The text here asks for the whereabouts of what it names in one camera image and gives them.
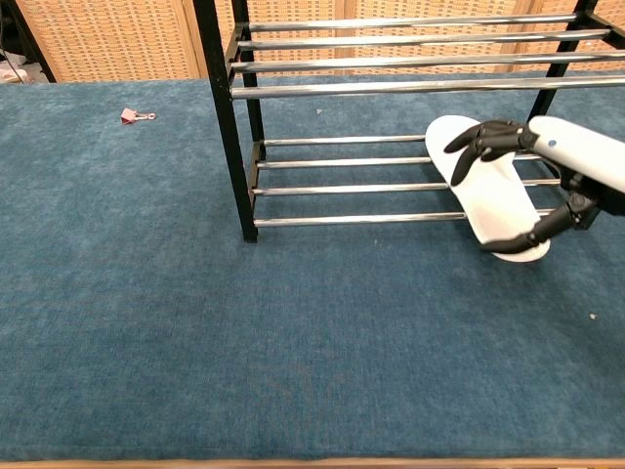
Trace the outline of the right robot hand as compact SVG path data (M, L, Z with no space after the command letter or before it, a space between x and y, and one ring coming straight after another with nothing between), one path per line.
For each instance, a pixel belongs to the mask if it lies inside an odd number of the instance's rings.
M535 115L521 124L488 120L450 141L446 153L460 151L451 185L461 184L477 160L492 162L507 153L530 151L558 168L568 200L533 228L511 239L481 246L495 254L520 254L575 228L585 230L604 211L624 214L624 143L567 120Z

